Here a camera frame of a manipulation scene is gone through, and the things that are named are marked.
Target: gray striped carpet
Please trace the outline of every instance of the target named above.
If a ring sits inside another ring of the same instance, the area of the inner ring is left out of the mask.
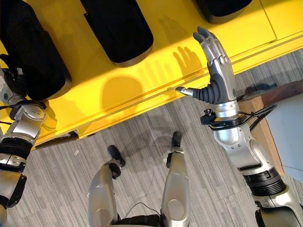
[[[303,79],[303,50],[290,53],[237,75],[238,95],[268,85]],[[115,144],[126,166],[115,180],[121,217],[137,202],[160,210],[168,173],[164,158],[174,131],[183,134],[190,176],[192,227],[256,227],[256,209],[242,176],[216,144],[199,117],[207,105],[181,98],[89,138],[35,150],[28,158],[27,185],[19,205],[9,210],[9,227],[84,227],[87,192],[99,167],[110,159],[107,146]],[[303,202],[303,183],[288,176]],[[152,214],[142,205],[131,216]]]

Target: silver robotic forearm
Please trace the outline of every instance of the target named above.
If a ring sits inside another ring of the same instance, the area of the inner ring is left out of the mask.
[[[210,84],[203,89],[178,87],[184,95],[213,104],[205,110],[201,123],[211,125],[214,138],[250,187],[258,225],[303,227],[303,209],[275,170],[270,157],[252,137],[245,116],[239,114],[231,62],[214,34],[198,28],[194,38],[207,58]]]
[[[7,208],[15,206],[24,190],[26,176],[22,172],[26,159],[40,133],[46,113],[37,102],[31,102],[24,96],[14,93],[4,79],[0,69],[0,100],[6,105],[15,105],[10,125],[0,139],[0,227],[5,224]]]

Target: yellow table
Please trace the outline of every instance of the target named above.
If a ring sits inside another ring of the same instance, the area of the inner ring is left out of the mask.
[[[174,91],[177,86],[204,87],[209,75],[202,49],[192,38],[197,26],[216,34],[235,73],[303,45],[302,0],[253,0],[240,16],[221,25],[207,23],[195,0],[138,0],[154,35],[153,49],[139,64],[122,69],[106,56],[83,16],[80,0],[27,2],[73,79],[67,94],[47,104],[49,117],[37,145],[72,130],[84,138],[168,103],[181,97]]]

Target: cable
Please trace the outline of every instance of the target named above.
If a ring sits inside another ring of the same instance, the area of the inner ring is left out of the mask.
[[[143,203],[143,202],[138,202],[138,203],[136,203],[135,205],[133,205],[133,206],[131,207],[131,209],[129,210],[129,212],[126,214],[125,218],[129,215],[129,213],[132,211],[132,209],[133,209],[135,206],[137,206],[138,204],[144,205],[146,208],[148,208],[148,209],[150,209],[150,210],[152,210],[152,211],[155,211],[159,216],[161,216],[160,213],[159,213],[158,211],[156,211],[156,210],[154,210],[154,209],[148,207],[145,203]]]
[[[234,125],[234,126],[227,126],[227,127],[220,127],[220,128],[213,128],[211,126],[208,126],[213,131],[221,131],[221,130],[227,130],[227,129],[233,129],[236,127],[240,127],[247,122],[249,122],[252,118],[257,117],[257,120],[254,121],[253,124],[250,126],[250,131],[254,130],[254,128],[260,123],[261,120],[263,120],[267,115],[269,115],[270,112],[272,112],[276,108],[276,104],[269,105],[267,107],[264,107],[263,109],[260,109],[256,112],[246,113],[242,111],[238,111],[239,114],[244,114],[249,116],[247,119],[245,119],[242,123]]]
[[[0,121],[0,124],[8,124],[8,125],[11,125],[10,122],[2,122],[2,121]]]
[[[13,108],[15,105],[2,105],[0,106],[0,110],[3,110],[3,109],[7,109],[7,108]],[[0,124],[8,124],[8,125],[11,125],[10,122],[2,122],[0,121]]]
[[[3,110],[3,109],[7,109],[7,108],[14,108],[15,105],[2,105],[0,106],[0,110]]]

